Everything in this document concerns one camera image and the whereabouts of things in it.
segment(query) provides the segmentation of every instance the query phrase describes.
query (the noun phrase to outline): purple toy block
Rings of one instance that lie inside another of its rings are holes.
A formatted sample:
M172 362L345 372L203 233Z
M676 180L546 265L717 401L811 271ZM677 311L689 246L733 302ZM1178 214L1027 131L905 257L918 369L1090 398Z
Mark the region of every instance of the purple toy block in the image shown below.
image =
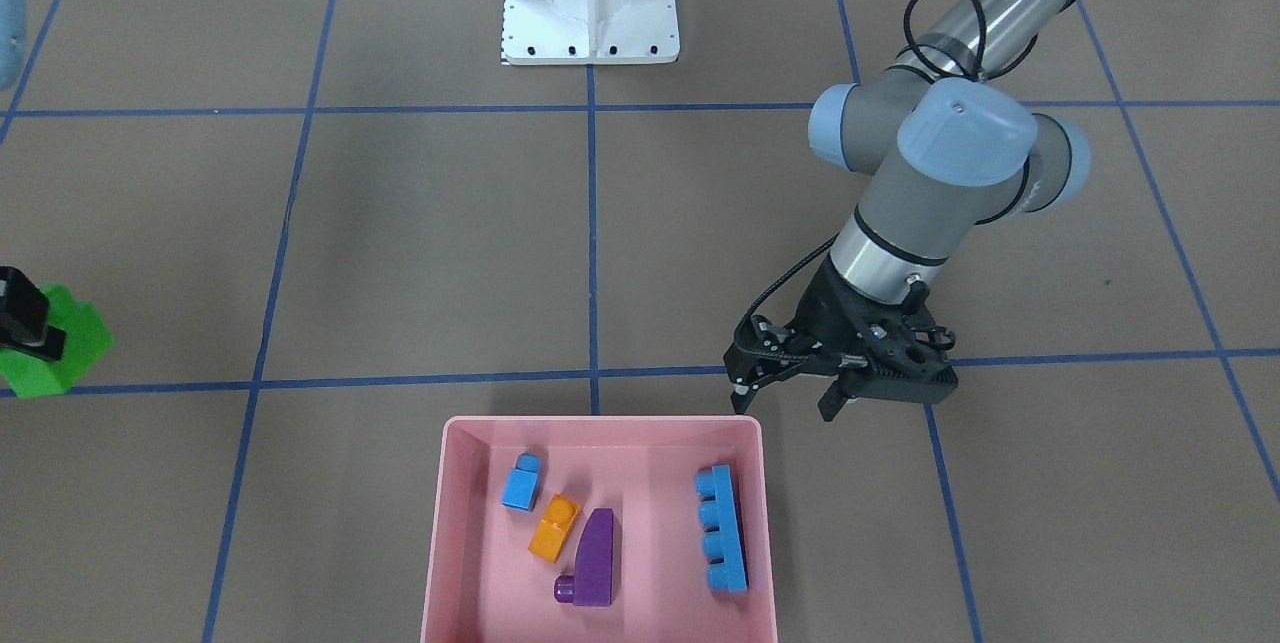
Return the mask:
M613 509L595 509L577 542L576 571L556 579L556 598L575 606L613 603Z

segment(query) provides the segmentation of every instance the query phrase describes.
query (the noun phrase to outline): orange toy block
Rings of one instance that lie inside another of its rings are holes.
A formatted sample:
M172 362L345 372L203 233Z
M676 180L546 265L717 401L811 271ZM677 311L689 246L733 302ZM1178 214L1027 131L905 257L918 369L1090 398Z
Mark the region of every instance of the orange toy block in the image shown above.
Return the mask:
M581 510L581 506L559 493L553 496L552 502L547 503L547 511L543 512L538 530L534 532L534 539L529 542L529 552L556 562Z

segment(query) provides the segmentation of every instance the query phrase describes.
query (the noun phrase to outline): pink tray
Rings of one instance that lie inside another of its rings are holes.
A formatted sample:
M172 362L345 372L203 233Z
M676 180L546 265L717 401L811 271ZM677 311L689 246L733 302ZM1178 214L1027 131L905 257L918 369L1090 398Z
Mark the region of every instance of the pink tray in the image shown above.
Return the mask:
M516 456L543 459L534 512L500 503ZM730 464L750 589L713 594L694 474ZM526 548L553 493L582 514L553 565ZM557 603L582 523L612 507L621 529L613 606ZM753 418L454 418L444 425L422 643L579 640L777 643L764 452Z

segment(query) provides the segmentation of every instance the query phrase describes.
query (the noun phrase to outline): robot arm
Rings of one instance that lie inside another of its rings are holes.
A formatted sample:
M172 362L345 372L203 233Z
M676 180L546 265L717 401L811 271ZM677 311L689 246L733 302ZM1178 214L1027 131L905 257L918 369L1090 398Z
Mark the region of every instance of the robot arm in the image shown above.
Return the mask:
M1084 183L1089 149L1065 120L1032 115L987 87L1075 0L968 0L873 83L836 86L814 104L810 145L872 182L783 327L755 309L724 365L744 412L760 387L799 374L833 377L823 419L859 397L933 403L955 389L955 336L924 306L942 265L975 225L1039 213Z

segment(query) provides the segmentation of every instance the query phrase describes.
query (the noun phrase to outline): green object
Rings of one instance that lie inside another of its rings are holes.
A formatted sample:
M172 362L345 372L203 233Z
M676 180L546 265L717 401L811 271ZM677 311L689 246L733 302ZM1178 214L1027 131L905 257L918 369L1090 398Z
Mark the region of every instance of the green object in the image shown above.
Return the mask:
M41 288L49 298L49 325L67 333L63 360L46 362L18 351L0 350L0 375L19 398L58 396L77 383L81 375L111 347L111 333L92 304L79 304L68 288Z

